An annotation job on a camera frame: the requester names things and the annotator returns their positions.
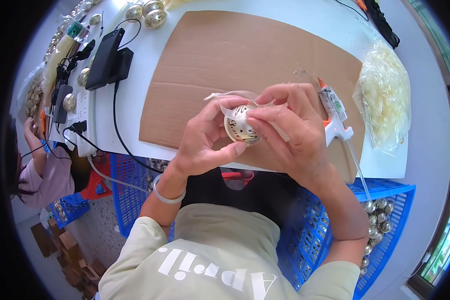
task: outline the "pink shirt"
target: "pink shirt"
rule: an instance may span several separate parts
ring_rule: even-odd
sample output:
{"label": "pink shirt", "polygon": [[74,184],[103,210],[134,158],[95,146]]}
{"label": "pink shirt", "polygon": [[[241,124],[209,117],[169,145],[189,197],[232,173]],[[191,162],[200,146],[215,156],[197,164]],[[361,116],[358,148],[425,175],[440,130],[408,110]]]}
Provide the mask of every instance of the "pink shirt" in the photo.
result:
{"label": "pink shirt", "polygon": [[75,183],[70,175],[72,161],[65,149],[56,147],[52,153],[47,153],[43,178],[38,175],[33,164],[33,159],[20,173],[20,180],[27,183],[19,184],[18,187],[25,191],[36,192],[33,195],[22,195],[24,204],[28,207],[41,208],[62,197],[72,195]]}

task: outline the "white table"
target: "white table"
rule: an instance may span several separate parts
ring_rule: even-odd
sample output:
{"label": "white table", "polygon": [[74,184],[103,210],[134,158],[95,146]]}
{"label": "white table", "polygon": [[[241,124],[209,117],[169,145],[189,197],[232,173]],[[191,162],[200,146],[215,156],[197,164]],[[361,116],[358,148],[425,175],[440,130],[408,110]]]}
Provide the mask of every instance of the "white table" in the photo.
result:
{"label": "white table", "polygon": [[[352,0],[342,1],[361,12]],[[125,3],[126,1],[123,0],[103,1],[94,7],[88,13],[88,16],[104,11],[104,27],[107,28],[108,22]],[[128,78],[120,82],[116,100],[118,129],[127,148],[134,155],[171,160],[177,152],[176,149],[139,141],[138,135],[142,109],[152,75],[168,38],[186,11],[222,10],[275,19],[328,40],[361,61],[365,59],[368,50],[373,45],[374,36],[381,38],[371,22],[366,22],[356,12],[333,0],[290,0],[283,2],[283,7],[277,7],[276,3],[272,0],[198,0],[185,3],[181,7],[169,11],[167,21],[160,29],[141,29],[137,38],[127,45],[134,52],[134,57]],[[126,32],[122,44],[136,34],[138,24],[127,22],[123,28]],[[92,27],[89,39],[98,41],[99,32],[100,26]],[[78,64],[77,71],[70,76],[70,84],[76,85],[76,76],[85,66],[86,61]],[[118,140],[113,124],[113,92],[113,84],[96,91],[97,146],[104,151],[126,154]],[[64,141],[63,137],[58,135],[55,130],[52,131],[51,139]],[[379,150],[374,150],[370,136],[366,134],[360,168],[365,177],[403,178],[407,165],[407,152],[408,136],[405,137],[404,143],[398,147],[395,157],[392,157]],[[238,163],[231,163],[227,166],[238,169],[260,170]]]}

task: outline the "cardboard sheet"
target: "cardboard sheet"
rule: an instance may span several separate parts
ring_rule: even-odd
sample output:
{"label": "cardboard sheet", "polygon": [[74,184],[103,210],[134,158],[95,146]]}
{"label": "cardboard sheet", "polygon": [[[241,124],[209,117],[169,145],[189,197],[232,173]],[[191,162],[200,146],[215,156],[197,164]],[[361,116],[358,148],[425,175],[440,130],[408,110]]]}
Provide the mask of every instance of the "cardboard sheet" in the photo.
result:
{"label": "cardboard sheet", "polygon": [[[264,17],[229,11],[188,11],[175,27],[150,82],[140,121],[139,140],[177,149],[188,120],[211,93],[246,90],[260,94],[280,83],[311,83],[317,76],[342,100],[360,159],[365,125],[352,95],[361,62],[336,45],[300,28]],[[319,104],[320,114],[327,114]],[[218,140],[214,148],[230,143]],[[343,180],[357,174],[346,143],[328,147],[330,162]],[[236,162],[283,171],[264,141]]]}

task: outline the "bangle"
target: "bangle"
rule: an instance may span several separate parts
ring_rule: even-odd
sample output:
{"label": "bangle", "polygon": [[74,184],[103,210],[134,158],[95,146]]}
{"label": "bangle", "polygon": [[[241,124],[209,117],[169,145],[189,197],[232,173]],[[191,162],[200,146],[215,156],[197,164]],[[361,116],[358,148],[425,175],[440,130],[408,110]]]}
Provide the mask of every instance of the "bangle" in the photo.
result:
{"label": "bangle", "polygon": [[157,196],[157,198],[160,199],[160,201],[168,203],[168,204],[175,204],[175,203],[181,202],[183,200],[183,198],[185,198],[185,194],[187,192],[187,189],[185,189],[183,191],[183,194],[180,197],[176,198],[176,199],[167,199],[167,198],[163,197],[162,195],[160,195],[158,193],[158,191],[157,191],[157,183],[160,180],[160,177],[162,177],[162,175],[163,175],[163,173],[162,174],[158,174],[157,177],[155,177],[155,179],[153,180],[153,190],[155,191],[155,196]]}

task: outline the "plastic bag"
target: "plastic bag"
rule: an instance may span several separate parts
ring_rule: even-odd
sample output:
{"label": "plastic bag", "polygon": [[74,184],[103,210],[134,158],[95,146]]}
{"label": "plastic bag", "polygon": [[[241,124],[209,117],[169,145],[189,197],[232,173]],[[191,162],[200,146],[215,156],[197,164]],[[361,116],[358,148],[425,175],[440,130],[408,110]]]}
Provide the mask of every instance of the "plastic bag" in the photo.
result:
{"label": "plastic bag", "polygon": [[[30,72],[30,74],[28,74],[28,76],[25,78],[20,87],[16,99],[16,106],[17,106],[17,119],[21,124],[24,124],[25,121],[28,119],[27,111],[29,111],[30,113],[30,109],[32,109],[32,107],[31,108],[27,107],[27,101],[30,98],[30,93],[33,94],[35,92],[35,94],[36,93],[40,94],[43,91],[44,70],[45,70],[45,63],[42,62],[40,65],[38,65],[38,67],[33,69]],[[38,85],[34,87],[34,89],[32,90],[32,83],[34,81],[38,82]]]}
{"label": "plastic bag", "polygon": [[412,122],[410,97],[407,70],[390,46],[375,38],[353,94],[375,149],[394,157]]}

